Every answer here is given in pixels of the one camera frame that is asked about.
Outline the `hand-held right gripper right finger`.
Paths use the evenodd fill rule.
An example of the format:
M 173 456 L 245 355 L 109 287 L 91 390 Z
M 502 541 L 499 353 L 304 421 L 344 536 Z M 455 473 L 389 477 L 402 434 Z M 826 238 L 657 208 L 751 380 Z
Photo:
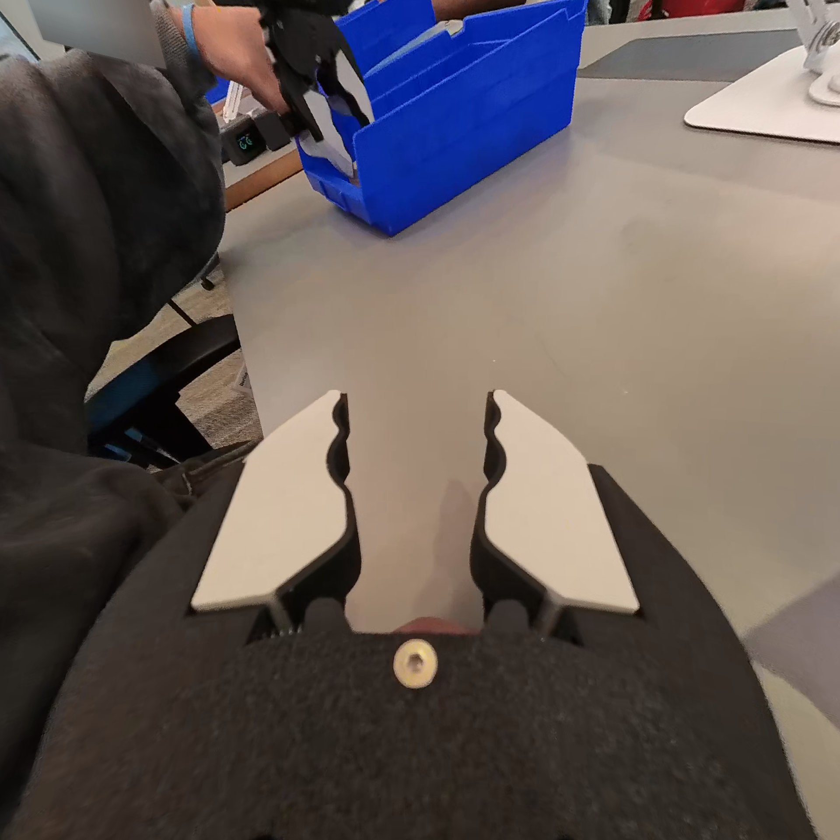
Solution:
M 570 608 L 636 616 L 639 598 L 582 452 L 504 390 L 487 394 L 484 435 L 471 578 L 485 622 L 508 602 L 541 635 Z

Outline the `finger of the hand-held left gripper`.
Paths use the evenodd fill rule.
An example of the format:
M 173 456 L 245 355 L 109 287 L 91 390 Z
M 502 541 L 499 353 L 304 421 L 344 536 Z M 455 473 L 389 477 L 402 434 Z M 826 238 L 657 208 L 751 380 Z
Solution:
M 298 135 L 298 148 L 302 154 L 329 162 L 337 171 L 350 179 L 357 179 L 356 163 L 348 152 L 341 133 L 336 128 L 333 116 L 353 116 L 350 106 L 341 96 L 326 97 L 320 91 L 307 91 L 303 100 L 309 108 L 321 133 L 317 140 L 311 129 Z
M 373 123 L 375 116 L 352 49 L 338 36 L 318 38 L 317 87 L 324 104 L 318 105 L 317 125 L 325 127 L 332 113 L 351 116 L 361 127 Z

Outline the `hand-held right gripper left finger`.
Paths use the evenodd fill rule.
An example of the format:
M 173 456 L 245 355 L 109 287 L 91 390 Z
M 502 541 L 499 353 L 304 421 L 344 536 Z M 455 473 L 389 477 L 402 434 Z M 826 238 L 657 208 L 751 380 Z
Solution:
M 361 574 L 350 473 L 349 404 L 328 391 L 246 457 L 191 600 L 195 613 L 255 607 L 279 634 L 349 630 Z

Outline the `blue plastic bin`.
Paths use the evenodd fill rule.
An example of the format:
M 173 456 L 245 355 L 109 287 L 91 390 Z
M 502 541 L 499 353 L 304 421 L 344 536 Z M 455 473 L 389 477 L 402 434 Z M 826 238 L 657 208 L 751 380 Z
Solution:
M 415 76 L 464 48 L 464 26 L 430 1 L 368 2 L 338 19 L 365 81 Z
M 571 122 L 587 2 L 463 21 L 465 46 L 415 76 L 364 80 L 374 121 L 337 116 L 358 178 L 299 152 L 311 187 L 395 235 Z

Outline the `person's left forearm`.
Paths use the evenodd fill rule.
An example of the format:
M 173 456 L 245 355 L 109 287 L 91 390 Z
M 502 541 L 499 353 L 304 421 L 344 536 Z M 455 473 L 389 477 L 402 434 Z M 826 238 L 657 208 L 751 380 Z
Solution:
M 2 340 L 89 381 L 217 250 L 224 178 L 213 77 L 74 49 L 2 60 Z

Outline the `person's left hand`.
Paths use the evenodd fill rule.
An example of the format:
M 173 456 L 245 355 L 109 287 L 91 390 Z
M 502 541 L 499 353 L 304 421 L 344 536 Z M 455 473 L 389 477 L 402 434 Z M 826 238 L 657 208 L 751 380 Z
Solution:
M 249 89 L 269 111 L 279 115 L 289 112 L 256 7 L 195 7 L 192 24 L 198 51 L 214 75 Z

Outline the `black digital timer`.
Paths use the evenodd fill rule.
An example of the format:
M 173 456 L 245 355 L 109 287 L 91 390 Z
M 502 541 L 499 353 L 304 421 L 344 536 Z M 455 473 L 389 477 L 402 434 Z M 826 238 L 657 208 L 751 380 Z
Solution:
M 266 142 L 251 118 L 226 124 L 219 138 L 223 163 L 246 165 L 266 152 Z
M 292 142 L 292 138 L 279 114 L 264 109 L 255 109 L 251 113 L 251 118 L 268 151 L 281 150 Z

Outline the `grey table with wooden edge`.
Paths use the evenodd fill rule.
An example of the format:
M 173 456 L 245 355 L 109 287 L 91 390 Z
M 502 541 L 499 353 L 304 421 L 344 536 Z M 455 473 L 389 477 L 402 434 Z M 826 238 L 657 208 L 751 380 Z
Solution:
M 225 126 L 220 117 L 224 100 L 213 105 L 219 133 Z M 236 166 L 223 163 L 226 211 L 231 212 L 278 186 L 302 170 L 301 159 L 294 140 L 285 148 L 269 151 L 251 162 Z

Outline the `thin wooden board stand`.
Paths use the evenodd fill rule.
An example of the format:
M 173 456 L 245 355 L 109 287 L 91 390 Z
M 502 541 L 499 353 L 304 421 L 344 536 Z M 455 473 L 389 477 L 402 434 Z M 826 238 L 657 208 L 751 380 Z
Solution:
M 224 125 L 229 125 L 240 117 L 251 116 L 259 107 L 251 90 L 245 86 L 230 81 L 227 84 L 227 93 L 220 112 L 220 118 Z

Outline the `blue wristband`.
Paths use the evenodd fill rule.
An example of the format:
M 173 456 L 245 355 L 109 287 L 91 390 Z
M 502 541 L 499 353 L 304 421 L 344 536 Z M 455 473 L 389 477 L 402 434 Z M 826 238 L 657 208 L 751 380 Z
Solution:
M 198 47 L 194 28 L 194 12 L 195 4 L 187 3 L 181 8 L 181 27 L 182 35 L 185 41 L 188 55 L 201 67 L 204 66 L 204 60 L 201 50 Z

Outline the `black office chair seat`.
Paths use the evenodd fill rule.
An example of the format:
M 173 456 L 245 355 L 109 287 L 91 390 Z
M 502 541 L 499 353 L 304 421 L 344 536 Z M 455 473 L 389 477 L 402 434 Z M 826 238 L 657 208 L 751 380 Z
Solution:
M 184 389 L 240 349 L 231 314 L 192 325 L 86 400 L 91 456 L 159 469 L 214 451 L 177 402 Z

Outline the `red bag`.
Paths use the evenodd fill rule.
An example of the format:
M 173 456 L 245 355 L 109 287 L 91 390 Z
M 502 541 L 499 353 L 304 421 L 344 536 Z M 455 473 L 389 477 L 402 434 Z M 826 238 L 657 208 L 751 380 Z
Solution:
M 661 7 L 668 18 L 708 17 L 740 13 L 747 1 L 662 1 Z

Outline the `white stand with wooden board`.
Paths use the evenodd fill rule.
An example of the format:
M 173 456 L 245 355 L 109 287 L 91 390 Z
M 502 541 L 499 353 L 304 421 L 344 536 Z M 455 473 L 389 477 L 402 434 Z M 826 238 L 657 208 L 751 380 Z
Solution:
M 685 126 L 839 145 L 839 23 L 824 1 L 791 1 L 802 47 L 691 108 Z

